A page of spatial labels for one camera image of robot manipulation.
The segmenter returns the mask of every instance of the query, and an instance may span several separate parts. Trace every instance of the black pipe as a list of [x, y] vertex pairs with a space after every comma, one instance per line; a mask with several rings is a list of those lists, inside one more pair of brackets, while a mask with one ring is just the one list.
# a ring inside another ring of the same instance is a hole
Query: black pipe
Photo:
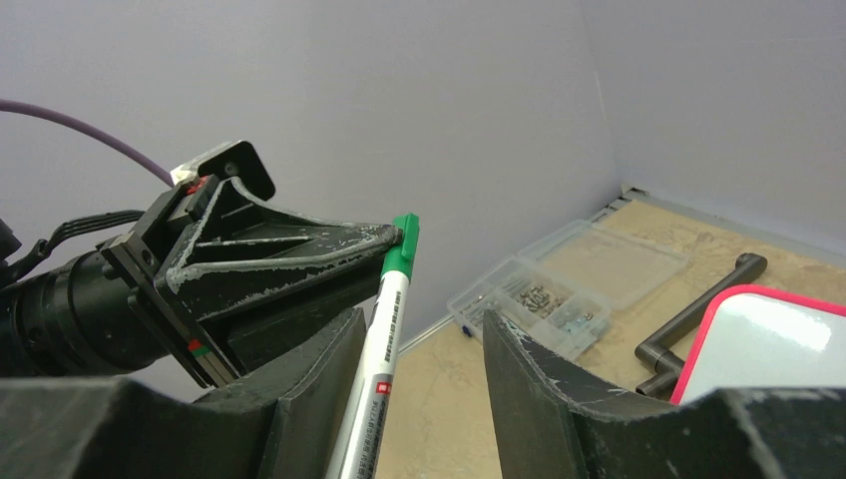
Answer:
[[132, 372], [167, 354], [98, 252], [0, 290], [0, 376]]
[[678, 381], [684, 361], [669, 350], [701, 322], [711, 301], [721, 292], [738, 284], [749, 284], [758, 279], [767, 268], [764, 256], [745, 252], [734, 262], [734, 271], [721, 279], [711, 289], [689, 304], [664, 326], [634, 349], [634, 355], [658, 376], [637, 387], [636, 391], [649, 397], [667, 395]]

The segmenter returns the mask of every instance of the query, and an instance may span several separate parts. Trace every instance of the red border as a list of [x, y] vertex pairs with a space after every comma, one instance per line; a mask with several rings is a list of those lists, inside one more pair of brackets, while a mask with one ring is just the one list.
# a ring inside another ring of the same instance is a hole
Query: red border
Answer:
[[678, 383], [675, 385], [675, 390], [672, 392], [672, 398], [669, 400], [670, 403], [677, 405], [681, 402], [681, 396], [684, 395], [684, 389], [690, 381], [690, 375], [693, 374], [693, 367], [696, 365], [696, 360], [699, 359], [699, 353], [702, 351], [702, 346], [705, 344], [705, 338], [708, 336], [708, 330], [711, 328], [711, 324], [713, 323], [713, 317], [722, 305], [722, 302], [736, 294], [748, 292], [772, 297], [774, 299], [780, 299], [786, 302], [792, 302], [812, 309], [819, 309], [821, 311], [830, 312], [840, 316], [846, 316], [846, 306], [834, 304], [833, 302], [825, 302], [820, 299], [793, 294], [792, 292], [773, 289], [771, 287], [759, 286], [757, 284], [741, 284], [739, 286], [732, 286], [718, 294], [708, 305], [708, 309], [705, 311], [705, 316], [702, 317], [702, 324], [699, 327], [699, 332], [696, 334], [693, 346], [690, 347], [690, 353], [687, 355], [687, 361], [684, 362], [684, 368], [681, 370], [681, 376], [678, 378]]

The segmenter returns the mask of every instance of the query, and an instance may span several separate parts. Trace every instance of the red logo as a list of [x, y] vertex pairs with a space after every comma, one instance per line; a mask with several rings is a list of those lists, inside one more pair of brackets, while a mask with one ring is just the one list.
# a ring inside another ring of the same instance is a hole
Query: red logo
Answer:
[[390, 382], [377, 382], [376, 383], [376, 394], [390, 394], [391, 393], [391, 383]]

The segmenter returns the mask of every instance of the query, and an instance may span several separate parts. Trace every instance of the white wall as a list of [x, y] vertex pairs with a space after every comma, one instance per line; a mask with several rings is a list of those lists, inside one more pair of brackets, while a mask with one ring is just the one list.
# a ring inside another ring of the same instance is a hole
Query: white wall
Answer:
[[[578, 0], [5, 1], [0, 72], [0, 97], [79, 116], [168, 167], [251, 140], [288, 208], [419, 214], [404, 339], [493, 261], [618, 190]], [[162, 189], [37, 120], [0, 115], [0, 145], [0, 215], [24, 243]], [[153, 380], [180, 395], [174, 371]]]
[[846, 253], [846, 2], [583, 5], [626, 183]]

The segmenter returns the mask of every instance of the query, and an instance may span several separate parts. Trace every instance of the transparent lid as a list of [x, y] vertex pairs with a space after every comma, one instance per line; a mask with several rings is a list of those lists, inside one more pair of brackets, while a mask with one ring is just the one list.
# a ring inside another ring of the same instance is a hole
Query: transparent lid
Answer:
[[625, 309], [687, 265], [686, 254], [597, 224], [575, 221], [519, 253], [614, 309]]

